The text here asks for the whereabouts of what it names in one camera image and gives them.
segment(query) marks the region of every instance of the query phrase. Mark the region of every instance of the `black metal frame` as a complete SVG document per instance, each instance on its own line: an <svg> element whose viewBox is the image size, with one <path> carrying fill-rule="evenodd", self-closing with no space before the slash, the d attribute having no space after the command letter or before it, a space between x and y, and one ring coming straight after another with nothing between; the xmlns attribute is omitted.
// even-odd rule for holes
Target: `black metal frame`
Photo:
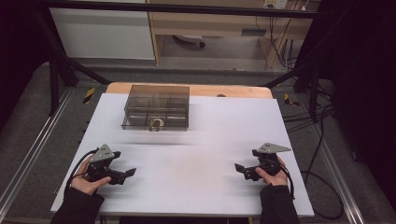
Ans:
<svg viewBox="0 0 396 224"><path fill-rule="evenodd" d="M93 71L83 65L73 61L64 52L62 42L55 38L53 31L47 25L42 15L43 8L74 8L92 10L116 10L116 11L146 11L146 12L172 12L172 13L193 13L193 14L215 14L215 15L235 15L235 16L255 16L255 17L278 17L278 18L301 18L314 20L328 20L334 18L334 14L322 11L301 11L301 10L278 10L265 8L246 7L206 7L206 6L185 6L185 5L162 5L162 4L137 4L137 3L114 3L114 2L86 2L86 1L58 1L58 0L36 0L31 6L31 12L35 22L41 32L47 38L49 48L49 62L51 75L51 111L53 114L59 105L59 93L57 75L59 74L67 86L75 86L78 79L72 67L99 81L102 84L109 84L111 81L96 75ZM301 69L291 71L291 74L276 80L276 83L293 77ZM264 85L268 88L275 86L275 83Z"/></svg>

